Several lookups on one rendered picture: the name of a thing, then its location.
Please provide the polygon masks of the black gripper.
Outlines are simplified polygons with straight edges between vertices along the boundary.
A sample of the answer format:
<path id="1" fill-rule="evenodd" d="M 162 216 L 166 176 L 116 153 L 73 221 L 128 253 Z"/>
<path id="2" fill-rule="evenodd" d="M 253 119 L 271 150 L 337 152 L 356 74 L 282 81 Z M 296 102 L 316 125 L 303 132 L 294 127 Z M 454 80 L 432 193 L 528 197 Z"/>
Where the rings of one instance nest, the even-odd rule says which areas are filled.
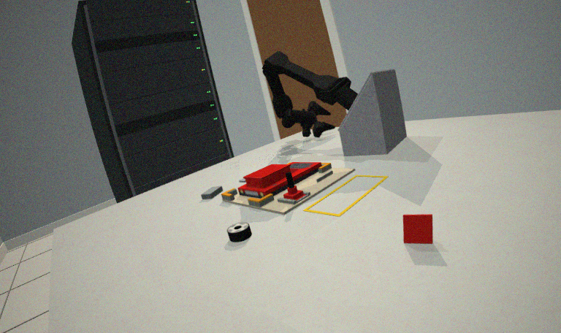
<path id="1" fill-rule="evenodd" d="M 317 122 L 317 119 L 316 119 L 317 115 L 331 115 L 331 113 L 329 111 L 325 110 L 318 103 L 316 103 L 316 101 L 309 102 L 308 111 L 305 111 L 305 109 L 302 109 L 301 113 L 302 113 L 302 117 L 301 117 L 301 120 L 300 120 L 299 123 L 301 123 L 301 126 L 304 125 L 304 123 L 310 124 L 312 126 L 314 124 L 313 135 L 315 137 L 320 137 L 321 133 L 323 131 L 335 129 L 335 126 L 330 125 L 328 123 Z"/>

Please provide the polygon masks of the black toy tyre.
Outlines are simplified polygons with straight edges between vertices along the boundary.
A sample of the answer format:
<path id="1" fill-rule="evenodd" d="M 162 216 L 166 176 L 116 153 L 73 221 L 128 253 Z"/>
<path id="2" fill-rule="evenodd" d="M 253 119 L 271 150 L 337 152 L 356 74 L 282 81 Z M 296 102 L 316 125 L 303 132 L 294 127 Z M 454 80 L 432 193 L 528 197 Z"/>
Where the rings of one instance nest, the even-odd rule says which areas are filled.
<path id="1" fill-rule="evenodd" d="M 228 229 L 229 239 L 232 242 L 242 242 L 251 237 L 251 229 L 248 223 L 235 223 Z"/>

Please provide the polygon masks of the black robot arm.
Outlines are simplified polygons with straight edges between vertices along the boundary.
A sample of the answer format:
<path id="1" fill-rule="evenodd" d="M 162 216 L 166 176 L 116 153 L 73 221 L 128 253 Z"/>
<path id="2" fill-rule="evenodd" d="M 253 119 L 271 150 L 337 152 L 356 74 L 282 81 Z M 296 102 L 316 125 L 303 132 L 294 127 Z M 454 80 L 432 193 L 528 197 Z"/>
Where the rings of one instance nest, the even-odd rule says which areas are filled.
<path id="1" fill-rule="evenodd" d="M 335 102 L 349 110 L 358 94 L 353 91 L 351 81 L 347 77 L 336 78 L 330 75 L 317 75 L 289 61 L 287 55 L 277 51 L 264 61 L 263 74 L 273 94 L 273 107 L 276 115 L 286 128 L 299 123 L 302 117 L 300 110 L 293 110 L 293 104 L 284 93 L 278 74 L 286 74 L 303 85 L 311 87 L 316 98 L 323 103 L 333 105 Z"/>

